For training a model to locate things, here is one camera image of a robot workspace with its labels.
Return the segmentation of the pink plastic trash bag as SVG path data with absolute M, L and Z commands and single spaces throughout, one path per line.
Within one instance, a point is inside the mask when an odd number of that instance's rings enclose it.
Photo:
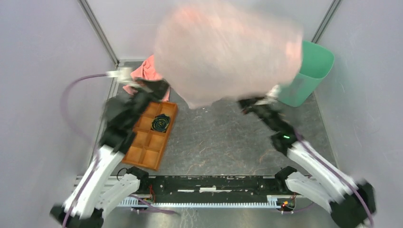
M 265 96 L 292 83 L 302 64 L 301 26 L 223 0 L 183 4 L 158 27 L 155 70 L 191 109 Z

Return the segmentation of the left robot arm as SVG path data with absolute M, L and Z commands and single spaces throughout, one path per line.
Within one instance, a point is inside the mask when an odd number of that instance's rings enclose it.
M 64 228 L 100 228 L 107 215 L 130 194 L 149 189 L 147 178 L 129 172 L 105 193 L 101 192 L 132 145 L 134 125 L 148 105 L 160 102 L 169 89 L 165 80 L 137 79 L 130 83 L 137 93 L 128 99 L 114 96 L 106 101 L 103 114 L 106 127 L 93 161 L 73 193 L 50 211 Z

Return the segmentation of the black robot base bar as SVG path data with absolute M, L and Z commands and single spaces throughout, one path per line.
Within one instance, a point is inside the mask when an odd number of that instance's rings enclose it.
M 267 196 L 289 196 L 285 184 L 271 176 L 149 176 L 138 195 L 155 203 L 263 203 Z

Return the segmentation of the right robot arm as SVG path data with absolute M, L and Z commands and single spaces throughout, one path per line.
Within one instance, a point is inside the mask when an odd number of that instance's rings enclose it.
M 275 132 L 273 147 L 299 164 L 312 177 L 286 168 L 275 179 L 277 192 L 298 193 L 326 210 L 340 228 L 356 228 L 368 221 L 374 227 L 376 213 L 374 189 L 365 180 L 355 181 L 324 159 L 295 128 L 284 121 L 279 111 L 263 98 L 239 100 L 244 114 L 254 113 Z

